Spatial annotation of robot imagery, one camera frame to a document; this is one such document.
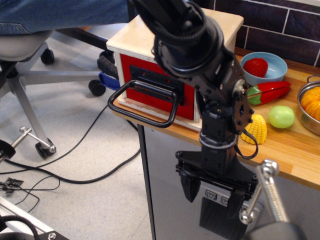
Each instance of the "person's leg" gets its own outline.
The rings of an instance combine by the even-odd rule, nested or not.
[[[0,35],[128,21],[127,0],[0,0]]]

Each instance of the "gray chair seat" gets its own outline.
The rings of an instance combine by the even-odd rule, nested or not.
[[[30,35],[0,36],[0,60],[20,62],[31,57],[52,32],[40,31]]]

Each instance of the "blue bowl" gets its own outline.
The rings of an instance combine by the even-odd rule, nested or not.
[[[244,78],[251,86],[266,83],[266,82],[279,82],[282,81],[287,73],[288,66],[286,62],[279,56],[268,52],[252,52],[245,55],[241,60],[241,66],[243,68],[246,61],[261,58],[268,63],[268,71],[265,77],[258,77],[248,73],[244,70]]]

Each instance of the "stainless steel pot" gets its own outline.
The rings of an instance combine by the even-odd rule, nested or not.
[[[304,85],[300,91],[298,92],[297,101],[298,101],[298,107],[296,109],[296,115],[299,119],[299,121],[302,123],[302,125],[308,129],[309,131],[320,135],[320,121],[315,120],[313,117],[311,117],[301,106],[301,100],[305,94],[306,91],[313,89],[314,87],[320,87],[320,80],[319,81],[312,81],[309,80],[313,77],[320,77],[320,75],[313,75],[307,78],[308,83]]]

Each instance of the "tile wall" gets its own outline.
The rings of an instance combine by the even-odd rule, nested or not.
[[[320,67],[320,7],[289,0],[194,0],[244,17],[236,46]]]

